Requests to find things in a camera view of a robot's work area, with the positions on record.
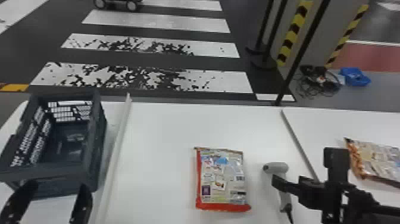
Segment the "white table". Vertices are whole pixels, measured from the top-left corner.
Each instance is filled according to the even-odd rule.
[[[327,179],[323,166],[324,147],[346,148],[344,137],[400,147],[399,113],[295,107],[284,108],[283,113],[320,181]],[[398,188],[359,180],[351,170],[349,182],[371,192],[383,205],[400,207]]]
[[[105,223],[289,223],[263,164],[285,161],[287,178],[310,176],[281,108],[132,103]],[[193,147],[241,150],[248,184],[246,213],[195,208]],[[294,203],[296,223],[320,223],[320,212]]]

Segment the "red floor area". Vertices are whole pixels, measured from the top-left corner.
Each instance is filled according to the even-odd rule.
[[[400,46],[348,43],[333,64],[333,69],[359,67],[364,71],[400,72]]]

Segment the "black pole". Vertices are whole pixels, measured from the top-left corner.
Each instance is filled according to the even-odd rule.
[[[267,46],[265,48],[265,53],[262,56],[262,61],[267,61],[270,57],[270,51],[272,48],[272,44],[274,44],[276,33],[278,32],[278,28],[280,25],[280,21],[282,20],[283,13],[285,12],[286,5],[288,4],[288,0],[281,0],[278,13],[276,15],[274,26],[272,27],[270,38],[267,42]]]
[[[287,91],[289,84],[292,81],[292,79],[296,73],[296,70],[300,65],[301,60],[303,59],[305,51],[307,50],[308,46],[310,45],[311,40],[313,39],[315,31],[317,30],[318,26],[321,23],[322,17],[324,16],[329,3],[330,3],[330,0],[322,1],[320,8],[317,11],[317,14],[315,15],[314,21],[312,21],[311,27],[310,27],[307,35],[305,36],[304,42],[300,47],[299,53],[297,54],[295,61],[293,62],[293,65],[290,68],[289,73],[287,74],[287,78],[280,90],[280,93],[279,93],[278,97],[276,98],[273,105],[280,106],[280,103],[282,102],[282,98],[283,98],[285,92]]]
[[[263,42],[265,29],[267,28],[268,19],[270,18],[273,4],[274,4],[274,0],[268,0],[267,9],[265,10],[264,18],[262,19],[262,23],[261,23],[260,31],[258,32],[257,40],[255,41],[255,43],[254,43],[254,41],[250,42],[246,47],[247,52],[249,52],[250,54],[258,55],[258,54],[262,54],[264,52],[264,48],[263,48],[263,46],[261,46],[261,44]]]
[[[258,34],[257,41],[255,43],[255,47],[257,49],[260,47],[261,42],[263,41],[265,29],[267,28],[268,19],[270,18],[270,14],[271,14],[271,10],[272,10],[272,6],[273,5],[274,5],[274,0],[269,0],[267,9],[266,9],[265,14],[264,14],[264,18],[262,19],[260,32]]]
[[[280,5],[279,5],[278,12],[276,14],[275,22],[271,29],[271,34],[268,39],[267,45],[265,46],[265,51],[264,51],[262,57],[253,58],[251,60],[251,64],[258,69],[261,69],[264,71],[270,71],[270,70],[276,69],[276,67],[277,67],[276,60],[271,58],[271,48],[272,48],[272,44],[274,44],[276,33],[278,31],[280,21],[282,20],[283,13],[285,12],[285,8],[286,8],[287,4],[288,4],[288,0],[280,1]]]

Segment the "food package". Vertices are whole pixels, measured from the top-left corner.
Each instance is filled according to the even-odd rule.
[[[345,138],[355,175],[400,187],[400,149]]]
[[[196,208],[214,211],[247,211],[243,153],[195,148],[197,166]]]

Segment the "hazard stripe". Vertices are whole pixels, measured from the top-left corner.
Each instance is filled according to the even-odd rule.
[[[335,51],[333,51],[332,55],[329,57],[328,62],[325,65],[325,67],[327,69],[332,66],[333,62],[335,62],[336,58],[339,56],[340,51],[345,46],[346,41],[348,41],[350,39],[350,35],[353,33],[353,31],[357,27],[358,23],[361,21],[361,18],[363,17],[365,12],[367,11],[368,7],[369,7],[369,5],[365,4],[365,5],[362,5],[358,9],[357,15],[350,22],[349,26],[346,29],[345,34],[343,35],[343,37],[340,39],[339,43],[337,44],[337,47],[335,48]]]
[[[297,42],[298,35],[305,23],[305,19],[312,5],[313,1],[301,1],[297,7],[292,24],[290,25],[289,31],[286,34],[285,41],[283,41],[283,45],[276,60],[279,66],[284,66],[286,64],[286,60],[290,56],[292,47]]]
[[[0,83],[0,92],[24,92],[28,86],[28,84]]]

